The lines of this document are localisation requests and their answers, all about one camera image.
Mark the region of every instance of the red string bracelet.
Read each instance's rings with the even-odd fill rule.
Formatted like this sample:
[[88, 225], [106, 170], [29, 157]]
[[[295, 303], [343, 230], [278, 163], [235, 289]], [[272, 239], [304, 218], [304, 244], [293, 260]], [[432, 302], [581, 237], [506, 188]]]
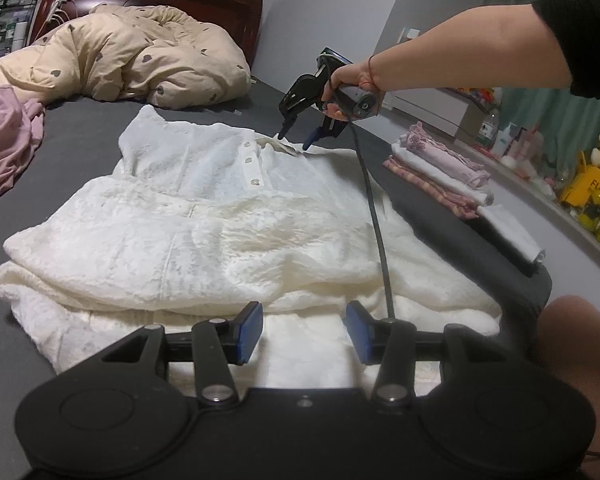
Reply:
[[374, 80], [374, 75], [373, 75], [373, 73], [371, 72], [371, 58], [372, 58], [373, 56], [375, 56], [375, 55], [376, 55], [376, 54], [373, 54], [372, 56], [370, 56], [370, 57], [369, 57], [369, 61], [367, 61], [367, 62], [366, 62], [366, 66], [367, 66], [367, 68], [368, 68], [368, 71], [369, 71], [369, 79], [371, 79], [371, 84], [372, 84], [373, 86], [375, 86], [375, 87], [376, 87], [378, 90], [380, 90], [380, 87], [379, 87], [379, 86], [376, 84], [376, 82], [375, 82], [375, 80]]

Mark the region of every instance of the beige comforter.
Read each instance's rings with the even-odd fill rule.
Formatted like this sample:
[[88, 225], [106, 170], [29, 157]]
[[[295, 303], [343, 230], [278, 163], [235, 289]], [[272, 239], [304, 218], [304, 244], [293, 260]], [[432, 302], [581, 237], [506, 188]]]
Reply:
[[0, 58], [0, 86], [13, 85], [21, 102], [84, 94], [184, 108], [239, 97], [250, 83], [244, 54], [223, 28], [165, 6], [101, 4]]

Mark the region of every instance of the wall outlet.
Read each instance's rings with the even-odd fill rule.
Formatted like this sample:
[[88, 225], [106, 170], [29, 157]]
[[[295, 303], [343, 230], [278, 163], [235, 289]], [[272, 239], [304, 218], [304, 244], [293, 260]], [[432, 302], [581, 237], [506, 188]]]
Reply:
[[417, 28], [405, 27], [400, 36], [398, 37], [397, 44], [404, 43], [405, 41], [415, 40], [420, 35], [420, 31]]

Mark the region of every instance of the black sleeve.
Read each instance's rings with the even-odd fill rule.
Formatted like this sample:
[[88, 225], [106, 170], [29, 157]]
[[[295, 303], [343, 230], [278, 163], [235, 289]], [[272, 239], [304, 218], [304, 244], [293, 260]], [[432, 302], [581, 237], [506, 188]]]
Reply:
[[532, 5], [560, 43], [573, 80], [571, 93], [600, 98], [600, 0], [537, 0]]

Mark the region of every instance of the folded white cloth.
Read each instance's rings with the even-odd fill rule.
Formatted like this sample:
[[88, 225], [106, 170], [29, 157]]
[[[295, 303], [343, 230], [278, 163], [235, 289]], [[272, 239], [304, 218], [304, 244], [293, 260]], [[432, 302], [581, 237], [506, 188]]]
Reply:
[[541, 264], [544, 261], [544, 249], [503, 205], [480, 206], [477, 212], [527, 262]]
[[458, 193], [467, 198], [471, 198], [479, 205], [493, 204], [493, 193], [488, 190], [472, 189], [464, 182], [448, 176], [444, 171], [429, 164], [423, 158], [417, 156], [400, 145], [400, 140], [394, 142], [391, 146], [394, 157], [398, 158], [403, 164], [413, 168], [419, 173], [426, 175], [433, 182], [445, 187], [449, 191]]
[[[369, 386], [339, 315], [359, 299], [384, 317], [378, 249], [355, 152], [284, 144], [225, 124], [168, 123], [143, 107], [114, 174], [91, 180], [39, 226], [5, 242], [0, 298], [57, 371], [147, 323], [265, 307], [238, 383]], [[374, 182], [398, 317], [498, 331], [499, 307], [419, 241]], [[191, 364], [172, 378], [190, 386]], [[435, 368], [418, 368], [429, 388]]]

